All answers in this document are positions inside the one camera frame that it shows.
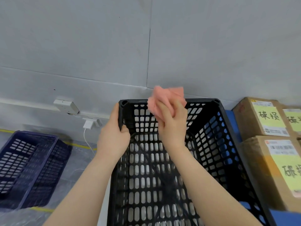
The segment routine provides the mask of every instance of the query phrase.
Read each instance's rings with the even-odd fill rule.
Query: crate rim
[[[270,224],[270,226],[277,226],[276,222],[271,214],[270,209],[268,208],[266,202],[264,201],[263,195],[259,189],[259,185],[257,183],[257,181],[254,179],[251,170],[249,168],[249,165],[245,159],[245,155],[243,153],[243,151],[240,149],[240,143],[237,140],[237,137],[235,135],[235,132],[233,130],[233,127],[231,125],[231,122],[226,114],[226,111],[224,109],[224,106],[222,105],[221,101],[217,98],[185,98],[187,103],[200,103],[201,102],[215,102],[218,104],[219,108],[220,108],[220,112],[223,116],[224,122],[229,130],[229,133],[231,134],[231,138],[233,140],[233,144],[239,154],[239,157],[241,159],[241,162],[243,164],[243,167],[248,175],[248,178],[251,182],[251,185],[255,191],[255,194],[257,195],[257,198],[260,202],[260,205],[262,207],[263,213],[265,214],[266,219],[268,220],[268,224]],[[119,128],[121,129],[122,125],[123,125],[123,120],[122,120],[122,109],[123,107],[128,104],[128,103],[147,103],[148,100],[147,99],[123,99],[120,100],[118,102],[119,104],[119,111],[118,111],[118,125]],[[118,169],[118,163],[116,163],[112,174],[111,174],[111,184],[110,184],[110,196],[109,196],[109,205],[108,205],[108,215],[107,215],[107,226],[113,226],[114,225],[114,218],[115,218],[115,205],[116,205],[116,190],[112,190],[114,187],[117,189],[117,186],[115,184],[117,184],[117,169]]]
[[[47,162],[47,159],[49,158],[51,152],[53,151],[53,149],[54,149],[54,147],[55,147],[55,145],[56,145],[56,143],[58,142],[58,136],[56,136],[56,135],[52,135],[52,134],[44,134],[44,133],[37,133],[37,132],[30,132],[30,131],[20,131],[20,130],[18,130],[18,131],[15,131],[15,132],[11,135],[11,137],[8,139],[8,141],[6,141],[6,143],[5,143],[4,146],[6,146],[6,144],[13,138],[14,134],[16,134],[16,133],[26,133],[26,134],[36,135],[36,136],[55,137],[55,140],[54,140],[54,143],[52,144],[52,147],[51,147],[50,150],[48,151],[48,153],[47,153],[47,155],[46,155],[46,157],[45,157],[43,163],[41,164],[39,170],[36,172],[35,177],[33,178],[32,182],[29,184],[26,193],[24,194],[22,200],[20,201],[20,204],[18,205],[17,208],[15,208],[15,209],[10,209],[10,210],[19,210],[19,209],[22,207],[22,205],[24,204],[26,198],[28,197],[28,195],[29,195],[29,193],[30,193],[30,191],[31,191],[31,189],[32,189],[32,187],[33,187],[33,185],[34,185],[34,183],[36,182],[36,180],[37,180],[39,174],[41,173],[43,167],[45,166],[45,164],[46,164],[46,162]]]

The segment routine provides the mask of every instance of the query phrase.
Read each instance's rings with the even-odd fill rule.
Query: black plastic crate
[[[263,225],[276,225],[218,99],[186,99],[186,147],[197,161]],[[107,225],[203,225],[158,136],[147,100],[121,100],[119,127],[129,147],[111,178]]]
[[[47,205],[71,150],[55,135],[16,131],[0,151],[0,211]]]

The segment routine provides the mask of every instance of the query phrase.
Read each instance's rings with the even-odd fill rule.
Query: cleaning cloth
[[[148,110],[155,116],[161,118],[161,120],[164,120],[162,111],[156,104],[157,101],[160,101],[168,107],[168,109],[170,110],[171,116],[174,117],[175,110],[173,109],[172,105],[170,104],[170,100],[172,100],[174,98],[178,99],[179,102],[181,102],[181,104],[183,106],[185,106],[187,104],[187,102],[184,98],[183,87],[163,89],[160,86],[155,86],[153,89],[153,95],[151,97],[149,97],[149,99],[148,99]]]

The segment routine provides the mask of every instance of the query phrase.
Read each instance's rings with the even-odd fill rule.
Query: stacked cardboard box
[[[247,97],[233,112],[243,152],[269,206],[301,213],[299,110]]]

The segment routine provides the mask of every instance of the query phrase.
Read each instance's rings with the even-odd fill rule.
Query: hand
[[[168,153],[181,146],[185,147],[187,109],[185,109],[178,100],[171,101],[175,109],[175,117],[172,117],[169,109],[162,103],[157,105],[162,111],[164,121],[156,117],[159,125],[158,132],[160,139]]]
[[[126,151],[130,142],[130,133],[128,128],[123,125],[121,131],[118,126],[119,104],[116,103],[108,123],[101,129],[95,157],[107,158],[112,160],[114,165]]]

